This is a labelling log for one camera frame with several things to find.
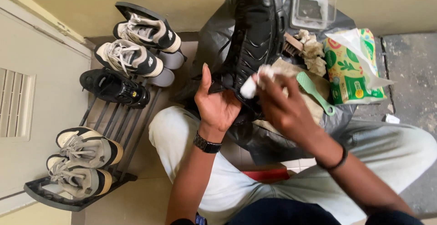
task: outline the person's left hand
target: person's left hand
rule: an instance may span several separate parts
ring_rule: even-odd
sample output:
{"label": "person's left hand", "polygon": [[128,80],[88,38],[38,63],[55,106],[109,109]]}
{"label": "person's left hand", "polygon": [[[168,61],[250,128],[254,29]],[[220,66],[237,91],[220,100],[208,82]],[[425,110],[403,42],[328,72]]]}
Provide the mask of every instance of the person's left hand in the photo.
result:
{"label": "person's left hand", "polygon": [[224,134],[238,116],[241,110],[241,102],[235,98],[231,90],[208,94],[210,86],[211,72],[208,65],[204,64],[202,81],[194,96],[201,117],[201,126],[206,126],[208,130],[217,130]]}

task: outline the plastic container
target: plastic container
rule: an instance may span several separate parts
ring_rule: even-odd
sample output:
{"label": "plastic container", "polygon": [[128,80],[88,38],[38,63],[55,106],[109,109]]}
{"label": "plastic container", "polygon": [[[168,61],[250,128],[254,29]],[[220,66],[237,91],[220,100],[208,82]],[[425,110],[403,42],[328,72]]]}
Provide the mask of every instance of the plastic container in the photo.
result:
{"label": "plastic container", "polygon": [[291,26],[324,30],[336,18],[336,0],[293,0]]}

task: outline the person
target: person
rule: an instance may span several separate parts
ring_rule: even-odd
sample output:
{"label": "person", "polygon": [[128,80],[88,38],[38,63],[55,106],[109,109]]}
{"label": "person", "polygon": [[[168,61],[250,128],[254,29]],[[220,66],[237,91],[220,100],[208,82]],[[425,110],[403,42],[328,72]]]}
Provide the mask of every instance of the person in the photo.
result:
{"label": "person", "polygon": [[413,126],[352,120],[339,142],[313,120],[295,78],[277,76],[289,91],[260,75],[258,95],[265,118],[284,137],[315,156],[317,165],[273,184],[259,183],[223,155],[204,152],[195,137],[221,143],[241,108],[230,90],[208,94],[204,65],[195,95],[201,120],[173,106],[150,123],[150,142],[173,182],[166,224],[421,224],[399,197],[437,158],[429,133]]}

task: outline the metal shoe rack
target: metal shoe rack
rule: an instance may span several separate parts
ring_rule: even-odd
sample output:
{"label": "metal shoe rack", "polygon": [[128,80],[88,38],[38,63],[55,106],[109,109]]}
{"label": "metal shoe rack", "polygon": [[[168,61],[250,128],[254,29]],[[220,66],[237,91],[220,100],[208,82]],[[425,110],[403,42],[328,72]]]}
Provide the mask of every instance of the metal shoe rack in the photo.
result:
{"label": "metal shoe rack", "polygon": [[[117,9],[122,13],[122,15],[129,20],[131,13],[136,13],[140,16],[146,16],[148,18],[152,19],[159,19],[164,22],[167,22],[167,20],[160,15],[154,13],[153,11],[150,11],[148,9],[145,9],[143,7],[140,7],[138,5],[134,5],[131,3],[125,3],[125,2],[117,2],[115,4]],[[137,79],[137,76],[134,76],[132,78],[133,81]],[[113,183],[111,185],[111,188],[109,191],[105,194],[99,195],[99,196],[91,196],[85,199],[77,200],[77,199],[68,199],[64,198],[56,193],[53,193],[45,188],[44,186],[48,184],[56,184],[50,181],[50,177],[43,177],[34,181],[30,181],[25,183],[24,185],[24,191],[31,196],[36,201],[43,203],[45,205],[67,210],[67,211],[81,211],[84,208],[88,207],[89,205],[93,204],[97,200],[103,198],[107,194],[111,193],[115,189],[119,188],[125,183],[128,183],[129,181],[136,181],[137,176],[132,175],[130,173],[127,173],[128,166],[132,160],[132,157],[134,156],[135,150],[139,144],[139,141],[141,139],[141,136],[144,132],[144,129],[150,119],[150,116],[152,114],[152,111],[155,107],[156,101],[158,100],[158,97],[162,91],[161,87],[157,87],[155,85],[150,85],[149,87],[146,86],[147,79],[144,79],[142,82],[142,85],[145,86],[149,91],[151,91],[154,88],[157,88],[156,95],[154,98],[151,98],[149,102],[149,109],[146,112],[145,119],[141,125],[141,129],[139,131],[138,138],[135,139],[135,141],[130,142],[132,134],[134,132],[134,129],[139,121],[139,117],[141,116],[141,113],[144,109],[136,110],[132,109],[131,107],[125,106],[123,104],[116,104],[114,110],[111,113],[111,117],[106,125],[105,130],[103,131],[102,135],[113,139],[114,141],[120,143],[123,145],[123,165],[119,166],[119,164],[108,166],[105,170],[109,171],[112,174]],[[96,97],[92,99],[91,103],[88,105],[88,109],[86,110],[84,117],[82,118],[82,121],[80,122],[79,126],[83,126],[85,124],[85,121],[88,118],[88,115],[90,114],[91,109],[93,108],[94,103],[96,102]],[[100,116],[94,126],[94,130],[97,130],[102,122],[103,117],[105,116],[107,109],[109,107],[110,102],[107,102],[105,106],[103,107]],[[133,122],[131,124],[130,129],[128,130],[128,125],[131,121],[132,116],[135,114]],[[124,143],[121,142],[123,136],[127,133],[126,139],[124,140]]]}

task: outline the beige towel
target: beige towel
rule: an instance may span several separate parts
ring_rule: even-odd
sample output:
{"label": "beige towel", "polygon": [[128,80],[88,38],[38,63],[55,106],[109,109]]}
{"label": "beige towel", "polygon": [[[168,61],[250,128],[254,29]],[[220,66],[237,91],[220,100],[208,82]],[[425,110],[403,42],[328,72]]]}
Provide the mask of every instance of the beige towel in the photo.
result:
{"label": "beige towel", "polygon": [[[304,69],[299,68],[298,66],[295,66],[293,64],[290,64],[281,58],[276,60],[276,62],[272,65],[272,67],[280,67],[281,70],[287,74],[287,76],[297,76],[299,72],[305,71],[305,73],[308,75],[308,77],[313,81],[315,84],[315,87],[317,91],[320,93],[320,95],[327,99],[330,93],[330,84],[328,80],[324,79],[323,77],[320,77],[312,72],[306,71]],[[320,119],[323,116],[323,108],[317,103],[317,100],[314,99],[312,95],[309,95],[300,89],[301,95],[303,100],[305,101],[307,107],[309,108],[309,111],[311,112],[311,116],[314,119],[314,122],[319,124]],[[284,88],[283,93],[285,96],[288,96],[288,91],[286,88]],[[263,127],[273,133],[279,134],[280,133],[267,121],[263,120],[256,120],[253,122],[254,124],[258,125],[259,127]]]}

